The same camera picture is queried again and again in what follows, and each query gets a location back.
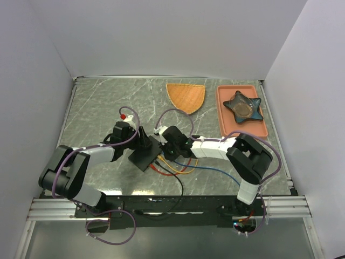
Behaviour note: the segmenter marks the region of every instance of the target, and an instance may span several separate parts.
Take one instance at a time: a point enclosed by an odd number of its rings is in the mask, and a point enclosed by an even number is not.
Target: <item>orange tray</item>
[[[248,120],[241,124],[235,121],[235,116],[232,111],[223,105],[224,101],[229,101],[236,91],[241,91],[242,94],[248,98],[257,98],[257,92],[253,85],[220,85],[216,90],[217,113],[222,136],[227,136],[231,131],[247,131],[260,138],[267,139],[268,131],[265,121]]]

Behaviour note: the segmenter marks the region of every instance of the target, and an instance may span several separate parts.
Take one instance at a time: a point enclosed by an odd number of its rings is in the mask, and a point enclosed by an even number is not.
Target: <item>blue wire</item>
[[[208,169],[208,170],[214,170],[214,171],[218,171],[221,172],[223,174],[226,174],[228,177],[230,177],[231,179],[233,179],[238,185],[241,185],[232,175],[228,174],[227,172],[224,172],[220,169],[216,169],[216,168],[212,168],[212,167],[202,167],[202,166],[187,166],[187,165],[183,165],[179,162],[174,161],[176,164],[180,165],[180,166],[184,166],[184,167],[191,167],[191,168],[198,168],[198,169]]]

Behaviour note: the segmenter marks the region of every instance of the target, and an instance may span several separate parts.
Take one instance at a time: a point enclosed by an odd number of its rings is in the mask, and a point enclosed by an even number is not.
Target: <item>gray floor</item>
[[[254,85],[258,96],[263,98],[259,82],[235,81],[201,78],[103,78],[78,79],[77,90],[67,118],[61,144],[82,147],[99,143],[120,120],[118,109],[127,105],[135,109],[141,125],[148,134],[152,134],[159,115],[166,109],[173,108],[166,89],[166,83],[186,83],[205,85],[206,94],[203,106],[194,114],[195,134],[205,137],[220,137],[215,101],[215,90],[218,85]],[[268,127],[268,140],[277,147],[272,122],[263,101],[264,119]],[[176,125],[183,133],[189,134],[189,120],[177,112],[167,113],[162,125]],[[152,194],[178,195],[180,187],[174,178],[160,175],[151,169],[145,173],[138,170],[127,160],[126,152],[118,161],[105,163],[91,168],[87,172],[85,183],[107,194]],[[271,163],[267,174],[277,167],[277,159]],[[232,165],[225,160],[202,159],[200,166],[222,169],[236,179],[240,177]],[[222,195],[237,194],[239,187],[226,175],[215,171],[195,170],[182,175],[186,195]],[[262,188],[264,195],[290,195],[284,168]]]
[[[102,238],[125,240],[133,231],[110,230]],[[133,239],[110,246],[86,236],[85,222],[36,223],[26,259],[41,258],[314,258],[303,219],[270,219],[254,235],[209,227],[138,228]]]

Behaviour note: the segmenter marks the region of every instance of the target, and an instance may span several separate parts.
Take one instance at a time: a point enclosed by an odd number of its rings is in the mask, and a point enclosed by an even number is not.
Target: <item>gray marble tabletop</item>
[[[61,144],[83,147],[97,144],[111,132],[119,118],[119,108],[130,106],[140,116],[141,125],[147,134],[152,134],[160,114],[173,108],[165,89],[166,83],[184,83],[205,85],[205,101],[202,107],[191,115],[194,134],[220,138],[217,117],[215,90],[218,85],[254,85],[258,96],[263,93],[257,80],[220,80],[203,78],[80,78],[76,81],[76,91],[61,137]],[[277,147],[277,140],[268,116],[266,104],[261,103],[264,119],[268,128],[268,140]],[[177,126],[186,135],[190,131],[190,122],[178,112],[167,113],[161,125]],[[152,169],[145,172],[136,168],[128,159],[131,151],[116,162],[103,163],[90,168],[85,183],[107,194],[123,195],[178,195],[179,183],[173,177],[161,175]],[[277,167],[277,159],[268,169],[267,174]],[[222,169],[237,180],[240,176],[229,161],[219,159],[200,159],[200,166]],[[179,175],[185,187],[186,195],[235,195],[238,185],[228,176],[205,169],[196,169],[187,175]],[[284,168],[262,188],[264,195],[290,195]]]

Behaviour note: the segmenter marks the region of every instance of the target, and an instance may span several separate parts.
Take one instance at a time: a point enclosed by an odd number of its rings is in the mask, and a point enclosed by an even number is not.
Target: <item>white enclosure wall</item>
[[[26,0],[0,2],[0,251],[13,258],[72,78]]]
[[[72,76],[264,79],[306,0],[29,0]]]
[[[345,254],[345,1],[309,0],[265,80],[326,258]]]

